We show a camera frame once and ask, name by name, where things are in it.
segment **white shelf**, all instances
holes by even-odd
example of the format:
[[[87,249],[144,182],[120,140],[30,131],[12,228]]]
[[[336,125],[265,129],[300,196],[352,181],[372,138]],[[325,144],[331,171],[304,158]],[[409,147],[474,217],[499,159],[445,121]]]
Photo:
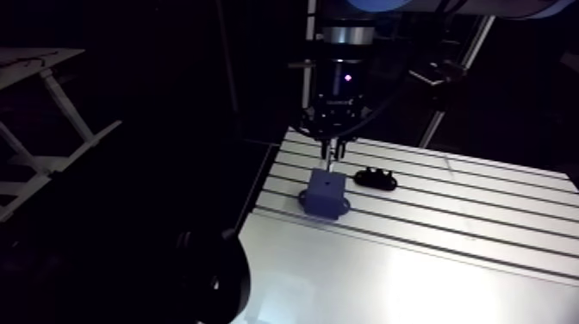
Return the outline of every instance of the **white shelf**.
[[[81,145],[69,157],[33,156],[33,160],[37,165],[40,165],[40,167],[48,170],[50,173],[56,171],[62,172],[86,153],[91,147],[97,145],[100,139],[121,125],[121,123],[122,121],[115,121],[108,125],[105,129],[95,134],[91,141],[85,142]],[[21,155],[14,156],[9,160],[9,164],[30,166],[29,161],[24,159]],[[26,183],[0,182],[0,194],[16,196],[16,199],[10,202],[8,206],[0,208],[0,222],[7,221],[18,207],[26,202],[34,193],[36,193],[36,191],[40,190],[45,184],[50,182],[50,180],[51,178],[46,175],[36,174]]]

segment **white surface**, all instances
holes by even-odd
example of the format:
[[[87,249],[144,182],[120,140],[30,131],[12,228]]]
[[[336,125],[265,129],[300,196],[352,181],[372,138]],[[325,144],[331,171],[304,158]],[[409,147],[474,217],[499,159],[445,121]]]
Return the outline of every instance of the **white surface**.
[[[0,47],[0,62],[18,58],[34,57],[55,51],[57,52],[56,54],[43,57],[46,61],[44,66],[42,66],[39,60],[31,60],[29,62],[21,62],[0,68],[0,90],[84,52],[84,49],[75,48]]]
[[[303,214],[320,148],[288,132],[240,238],[252,272],[234,322],[577,323],[579,195],[564,174],[371,140],[333,170],[393,170],[399,188],[346,180],[352,210]]]
[[[250,215],[252,294],[235,324],[566,324],[579,290]]]

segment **metal frame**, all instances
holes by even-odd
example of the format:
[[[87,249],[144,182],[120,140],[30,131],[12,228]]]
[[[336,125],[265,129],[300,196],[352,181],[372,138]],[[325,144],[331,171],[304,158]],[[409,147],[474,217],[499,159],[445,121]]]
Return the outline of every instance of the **metal frame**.
[[[476,56],[478,55],[478,52],[481,50],[484,40],[487,38],[487,35],[489,34],[490,28],[493,26],[493,22],[495,22],[495,16],[485,16],[482,18],[482,21],[478,26],[478,30],[476,31],[476,35],[473,41],[470,43],[469,50],[466,52],[463,59],[461,60],[462,66],[464,66],[464,68],[467,71],[472,67],[472,64],[475,62]],[[422,138],[420,139],[419,147],[426,148],[430,145],[430,142],[433,139],[436,131],[439,129],[440,123],[442,122],[444,117],[445,117],[444,111],[437,110],[434,112],[433,118],[428,123],[426,131],[424,132]]]

